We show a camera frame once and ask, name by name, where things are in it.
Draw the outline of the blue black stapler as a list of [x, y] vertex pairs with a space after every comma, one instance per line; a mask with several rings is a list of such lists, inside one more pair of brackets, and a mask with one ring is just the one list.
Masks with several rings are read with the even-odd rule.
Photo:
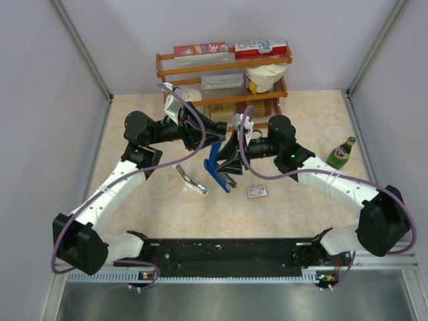
[[209, 157], [204, 160], [204, 168], [226, 193], [230, 193], [232, 189], [236, 188], [237, 183], [227, 173], [217, 172], [219, 168], [217, 156], [220, 147], [221, 142], [217, 142], [211, 146]]

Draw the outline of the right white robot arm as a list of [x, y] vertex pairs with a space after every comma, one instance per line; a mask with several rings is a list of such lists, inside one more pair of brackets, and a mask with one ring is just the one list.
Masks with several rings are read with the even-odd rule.
[[205, 168], [226, 191], [236, 186], [232, 175], [240, 175], [253, 159], [272, 157], [279, 172], [322, 191], [351, 211], [358, 222], [340, 229], [327, 229], [317, 236], [312, 257], [322, 265], [337, 254], [365, 250], [383, 257], [411, 229], [398, 189], [384, 189], [367, 181], [349, 179], [296, 141], [296, 129], [283, 115], [272, 116], [267, 136], [252, 138], [253, 124], [242, 115], [234, 117], [235, 128], [225, 145], [211, 148]]

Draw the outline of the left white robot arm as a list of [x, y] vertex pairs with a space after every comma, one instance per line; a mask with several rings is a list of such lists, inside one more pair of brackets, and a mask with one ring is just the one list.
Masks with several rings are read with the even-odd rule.
[[56, 268], [58, 259], [89, 276], [105, 263], [126, 259], [137, 265], [148, 263], [152, 250], [144, 244], [142, 233], [129, 231], [103, 240], [104, 228], [131, 192], [162, 167], [163, 153], [153, 144], [181, 140], [195, 154], [223, 142], [227, 123], [212, 121], [188, 102], [162, 120], [153, 120], [139, 110], [131, 112], [124, 120], [124, 128], [128, 144], [112, 173], [87, 201], [53, 221], [51, 270], [55, 274], [60, 273]]

